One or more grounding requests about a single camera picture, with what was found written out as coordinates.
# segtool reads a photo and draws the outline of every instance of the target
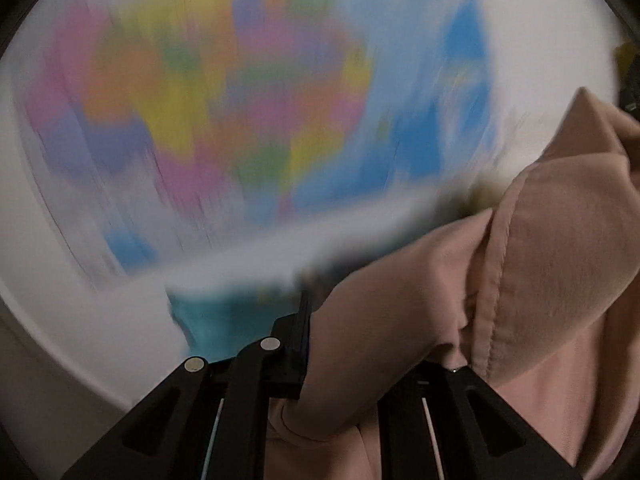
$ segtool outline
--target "fabric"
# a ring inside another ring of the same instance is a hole
[[[352,274],[313,315],[300,400],[271,407],[266,476],[380,478],[372,410],[427,358],[472,368],[585,478],[640,399],[640,124],[581,89],[494,210]]]

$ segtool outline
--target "blurred map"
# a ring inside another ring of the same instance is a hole
[[[96,285],[494,147],[478,0],[60,8],[16,102],[34,180]]]

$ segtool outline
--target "pink garment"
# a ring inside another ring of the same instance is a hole
[[[312,317],[300,400],[272,405],[265,478],[379,479],[376,402],[425,358],[470,364],[599,478],[640,399],[639,168],[640,124],[580,90],[495,210],[344,280]]]

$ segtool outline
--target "colorful map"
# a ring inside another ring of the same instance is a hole
[[[494,146],[478,0],[69,0],[18,105],[100,284]]]

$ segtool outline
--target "garment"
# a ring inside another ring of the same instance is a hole
[[[469,364],[599,478],[640,399],[639,169],[640,124],[581,89],[497,207],[344,280],[300,400],[272,403],[265,478],[380,478],[376,402],[425,358]]]

